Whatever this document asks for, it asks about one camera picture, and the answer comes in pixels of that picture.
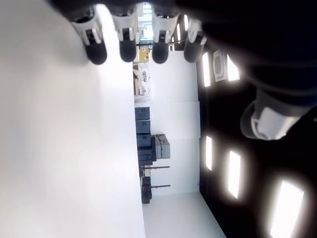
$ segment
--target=rectangular light panel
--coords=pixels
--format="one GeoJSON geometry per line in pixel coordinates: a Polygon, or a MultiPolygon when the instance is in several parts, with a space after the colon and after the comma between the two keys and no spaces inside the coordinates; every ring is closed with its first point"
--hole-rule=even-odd
{"type": "Polygon", "coordinates": [[[277,199],[270,235],[273,238],[289,238],[296,223],[304,192],[283,180],[277,199]]]}
{"type": "Polygon", "coordinates": [[[228,80],[233,81],[233,80],[239,80],[240,79],[240,74],[239,74],[239,69],[237,66],[234,65],[234,63],[231,61],[230,57],[228,57],[228,80]]]}
{"type": "Polygon", "coordinates": [[[204,70],[205,87],[209,87],[210,86],[210,71],[209,71],[208,53],[205,53],[203,55],[203,70],[204,70]]]}
{"type": "Polygon", "coordinates": [[[187,15],[184,15],[184,24],[185,24],[185,31],[188,29],[188,17],[187,15]]]}
{"type": "Polygon", "coordinates": [[[177,24],[177,39],[180,41],[180,29],[179,29],[179,24],[177,24]]]}
{"type": "Polygon", "coordinates": [[[209,170],[212,170],[212,139],[206,137],[206,166],[209,170]]]}
{"type": "Polygon", "coordinates": [[[228,190],[238,198],[240,182],[240,155],[230,151],[228,190]]]}

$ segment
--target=robotic finger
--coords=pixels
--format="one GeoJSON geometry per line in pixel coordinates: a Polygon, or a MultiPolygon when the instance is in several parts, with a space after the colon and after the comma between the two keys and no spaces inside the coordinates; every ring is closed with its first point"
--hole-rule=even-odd
{"type": "Polygon", "coordinates": [[[119,38],[120,56],[125,62],[136,57],[135,35],[138,29],[136,4],[129,6],[108,6],[119,38]]]}
{"type": "Polygon", "coordinates": [[[77,12],[70,21],[81,37],[90,61],[94,64],[103,64],[107,58],[107,51],[96,6],[77,12]]]}
{"type": "Polygon", "coordinates": [[[174,34],[179,12],[174,9],[154,5],[153,21],[153,52],[156,63],[164,63],[168,57],[169,42],[174,34]]]}
{"type": "Polygon", "coordinates": [[[191,18],[184,49],[185,59],[190,63],[196,62],[202,55],[206,41],[207,38],[202,31],[201,21],[191,18]]]}

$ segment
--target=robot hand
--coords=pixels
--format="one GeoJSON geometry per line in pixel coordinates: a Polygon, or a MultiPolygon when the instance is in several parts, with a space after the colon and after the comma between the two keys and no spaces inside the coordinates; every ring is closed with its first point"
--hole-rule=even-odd
{"type": "MultiPolygon", "coordinates": [[[[140,2],[51,0],[54,8],[74,26],[88,58],[94,64],[104,63],[107,57],[96,4],[105,4],[110,10],[120,41],[121,58],[131,62],[136,56],[136,5],[140,2]]],[[[245,109],[241,117],[240,128],[246,137],[280,139],[317,104],[317,81],[313,80],[317,75],[314,58],[317,51],[310,45],[310,42],[317,41],[317,34],[312,30],[315,26],[309,25],[316,21],[303,20],[303,16],[315,16],[314,12],[309,13],[314,6],[303,1],[300,12],[297,4],[288,6],[285,11],[284,3],[278,1],[273,7],[267,3],[261,7],[258,7],[259,3],[248,2],[245,5],[243,0],[217,3],[189,0],[150,2],[154,32],[152,56],[156,63],[167,60],[168,45],[177,18],[184,11],[190,16],[185,59],[196,62],[206,40],[212,40],[219,49],[230,54],[230,58],[244,72],[245,78],[257,87],[257,99],[245,109]],[[300,21],[290,12],[296,13],[294,15],[298,15],[300,21]],[[300,30],[294,35],[289,29],[299,24],[297,28],[300,30]]]]}
{"type": "MultiPolygon", "coordinates": [[[[97,1],[97,0],[52,0],[52,5],[60,11],[76,29],[86,49],[87,57],[94,64],[102,64],[107,58],[103,40],[102,26],[97,3],[104,3],[110,10],[118,34],[120,55],[125,62],[131,62],[136,56],[135,35],[138,30],[136,13],[138,0],[127,1],[97,1]]],[[[155,3],[153,1],[153,60],[164,63],[168,57],[168,46],[174,33],[180,14],[173,1],[155,3]]],[[[185,46],[185,59],[196,62],[206,42],[201,22],[192,19],[188,29],[189,37],[185,46]]]]}

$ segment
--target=stacked boxes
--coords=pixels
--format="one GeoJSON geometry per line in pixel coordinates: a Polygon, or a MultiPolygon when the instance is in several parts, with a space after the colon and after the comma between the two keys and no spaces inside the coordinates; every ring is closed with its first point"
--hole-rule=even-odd
{"type": "Polygon", "coordinates": [[[155,135],[155,149],[158,159],[170,158],[170,144],[165,134],[155,135]]]}
{"type": "Polygon", "coordinates": [[[151,138],[150,108],[135,108],[139,166],[152,165],[154,158],[151,138]]]}

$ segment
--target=black ceiling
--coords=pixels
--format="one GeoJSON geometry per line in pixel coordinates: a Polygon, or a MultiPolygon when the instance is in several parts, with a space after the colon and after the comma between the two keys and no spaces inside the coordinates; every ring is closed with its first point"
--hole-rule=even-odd
{"type": "MultiPolygon", "coordinates": [[[[212,54],[210,54],[212,72],[212,54]]],[[[239,81],[211,80],[203,86],[202,62],[197,63],[201,113],[200,192],[228,238],[270,237],[266,216],[276,182],[288,179],[304,190],[300,229],[295,238],[317,237],[317,109],[305,115],[279,141],[245,138],[240,116],[255,99],[255,88],[241,75],[239,81]],[[205,162],[206,135],[213,138],[213,168],[205,162]],[[241,155],[241,198],[225,192],[230,150],[241,155]]]]}

